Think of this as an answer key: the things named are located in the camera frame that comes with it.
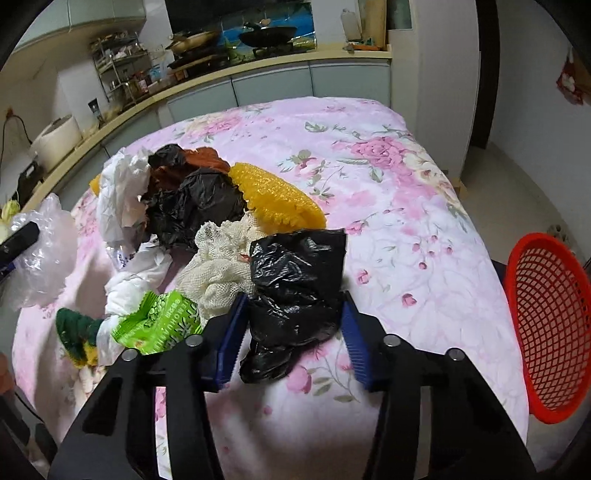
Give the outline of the clear plastic bag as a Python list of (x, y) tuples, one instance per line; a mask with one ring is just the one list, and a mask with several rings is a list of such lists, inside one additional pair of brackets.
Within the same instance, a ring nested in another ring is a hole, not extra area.
[(1, 234), (1, 244), (29, 221), (39, 227), (38, 241), (15, 260), (7, 277), (1, 276), (2, 303), (14, 311), (56, 300), (76, 264), (77, 228), (57, 195), (47, 196), (36, 210), (15, 214)]

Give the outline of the green yellow knitted scrubber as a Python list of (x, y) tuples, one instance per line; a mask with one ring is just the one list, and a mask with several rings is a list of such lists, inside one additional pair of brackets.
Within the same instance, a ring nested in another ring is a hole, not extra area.
[(96, 338), (103, 319), (93, 319), (68, 308), (57, 311), (58, 338), (76, 368), (98, 365)]

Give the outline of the white plastic bag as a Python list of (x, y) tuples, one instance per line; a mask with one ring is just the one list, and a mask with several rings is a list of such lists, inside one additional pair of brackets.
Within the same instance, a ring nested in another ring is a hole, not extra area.
[(122, 148), (103, 166), (95, 213), (100, 236), (111, 248), (130, 246), (130, 229), (145, 221), (140, 199), (147, 191), (149, 155), (144, 148), (134, 154)]

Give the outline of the green snack wrapper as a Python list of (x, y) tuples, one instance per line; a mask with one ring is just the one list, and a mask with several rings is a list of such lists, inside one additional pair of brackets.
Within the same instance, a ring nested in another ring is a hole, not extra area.
[(112, 337), (126, 348), (150, 355), (170, 350), (201, 332), (197, 304), (176, 290), (164, 294), (149, 291), (138, 309), (114, 328)]

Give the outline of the large black plastic bag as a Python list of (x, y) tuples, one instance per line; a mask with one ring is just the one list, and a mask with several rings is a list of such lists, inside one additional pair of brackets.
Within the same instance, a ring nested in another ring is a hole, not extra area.
[(238, 221), (245, 214), (242, 192), (228, 173), (199, 168), (175, 190), (148, 190), (141, 196), (145, 206), (145, 231), (166, 249), (197, 251), (194, 238), (206, 222), (217, 225)]

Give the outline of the cream mesh cloth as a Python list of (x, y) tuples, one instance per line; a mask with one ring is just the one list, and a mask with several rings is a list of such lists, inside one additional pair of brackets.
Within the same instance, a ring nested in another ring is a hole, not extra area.
[(246, 212), (238, 221), (206, 222), (194, 238), (197, 252), (175, 280), (175, 289), (197, 304), (201, 325), (228, 313), (235, 297), (254, 293), (249, 249), (264, 232)]

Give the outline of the reddish brown wrapper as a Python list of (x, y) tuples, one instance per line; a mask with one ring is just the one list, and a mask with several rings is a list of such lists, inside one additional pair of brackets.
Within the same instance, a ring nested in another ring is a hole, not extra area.
[(211, 147), (183, 149), (177, 144), (164, 145), (148, 157), (150, 178), (148, 190), (175, 190), (184, 179), (199, 168), (228, 173), (230, 166)]

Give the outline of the small black plastic bag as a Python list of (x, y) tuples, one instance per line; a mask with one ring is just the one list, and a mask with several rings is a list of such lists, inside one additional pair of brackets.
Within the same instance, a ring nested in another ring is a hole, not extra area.
[(249, 352), (246, 384), (280, 380), (308, 350), (341, 327), (345, 230), (305, 229), (250, 244)]

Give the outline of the yellow spiky plastic brush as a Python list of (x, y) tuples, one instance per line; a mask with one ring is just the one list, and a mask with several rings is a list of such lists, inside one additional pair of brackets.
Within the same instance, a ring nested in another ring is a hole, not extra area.
[(228, 175), (267, 235), (327, 227), (317, 203), (280, 177), (248, 163), (236, 163)]

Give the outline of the white rice cooker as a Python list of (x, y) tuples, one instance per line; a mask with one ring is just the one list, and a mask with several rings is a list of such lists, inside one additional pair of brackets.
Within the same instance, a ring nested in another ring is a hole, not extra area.
[(76, 119), (68, 114), (46, 126), (32, 142), (29, 152), (46, 173), (54, 170), (82, 141)]

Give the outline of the red plastic mesh basket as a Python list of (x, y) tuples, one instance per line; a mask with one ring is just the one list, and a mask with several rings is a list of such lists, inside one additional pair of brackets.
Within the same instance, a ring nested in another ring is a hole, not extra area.
[(529, 411), (545, 424), (575, 413), (590, 388), (590, 281), (559, 240), (530, 233), (504, 276)]

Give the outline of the pink floral tablecloth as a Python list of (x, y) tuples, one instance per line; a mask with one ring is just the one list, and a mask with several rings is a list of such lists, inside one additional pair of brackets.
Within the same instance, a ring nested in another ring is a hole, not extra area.
[[(370, 100), (305, 97), (185, 120), (151, 133), (127, 153), (177, 143), (208, 146), (233, 165), (265, 169), (315, 200), (331, 229), (348, 234), (346, 288), (360, 311), (414, 347), (465, 351), (503, 405), (525, 448), (528, 401), (507, 299), (483, 240), (454, 188), (400, 115)], [(22, 311), (12, 349), (16, 383), (56, 442), (85, 401), (78, 371), (55, 328), (59, 307), (104, 313), (115, 275), (95, 220), (89, 180), (66, 200), (78, 229), (77, 265), (62, 295)], [(207, 394), (213, 440), (228, 479), (361, 479), (380, 394), (363, 392), (341, 333), (311, 349), (279, 381), (246, 385), (238, 366), (228, 387)], [(492, 410), (471, 400), (476, 438), (454, 421), (443, 479), (519, 479), (507, 435), (485, 446)]]

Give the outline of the metal spice rack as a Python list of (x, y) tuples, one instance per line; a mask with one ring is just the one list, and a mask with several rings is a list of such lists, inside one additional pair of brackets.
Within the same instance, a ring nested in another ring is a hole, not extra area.
[(121, 30), (97, 37), (90, 42), (89, 52), (110, 103), (126, 109), (147, 95), (140, 82), (150, 68), (150, 57), (136, 32)]

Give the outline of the brass coloured pot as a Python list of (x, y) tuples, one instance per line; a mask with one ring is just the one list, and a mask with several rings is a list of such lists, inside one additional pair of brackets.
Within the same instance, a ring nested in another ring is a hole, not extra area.
[(170, 44), (166, 47), (174, 55), (183, 54), (189, 50), (215, 44), (221, 33), (219, 31), (205, 31), (189, 36), (174, 34)]

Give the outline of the black wok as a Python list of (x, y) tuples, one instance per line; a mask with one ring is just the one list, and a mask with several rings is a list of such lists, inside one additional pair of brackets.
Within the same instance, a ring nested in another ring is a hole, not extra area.
[(262, 26), (246, 22), (245, 31), (238, 34), (240, 42), (252, 48), (271, 48), (290, 43), (297, 32), (294, 26)]

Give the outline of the red hanging decoration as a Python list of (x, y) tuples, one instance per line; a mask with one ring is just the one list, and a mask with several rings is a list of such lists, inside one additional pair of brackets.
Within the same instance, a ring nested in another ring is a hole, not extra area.
[(560, 76), (556, 81), (558, 90), (573, 105), (583, 104), (583, 92), (576, 86), (573, 49), (569, 48)]

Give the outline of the white plastic jug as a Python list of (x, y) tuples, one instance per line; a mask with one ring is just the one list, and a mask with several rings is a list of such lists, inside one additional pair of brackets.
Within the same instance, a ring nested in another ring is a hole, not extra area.
[(362, 29), (354, 11), (349, 9), (342, 10), (341, 21), (346, 41), (359, 42), (363, 39)]

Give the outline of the wooden cutting board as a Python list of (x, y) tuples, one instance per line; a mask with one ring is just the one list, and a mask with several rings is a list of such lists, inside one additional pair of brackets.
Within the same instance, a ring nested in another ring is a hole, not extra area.
[(362, 0), (359, 6), (363, 39), (370, 40), (374, 46), (384, 49), (387, 41), (387, 1)]

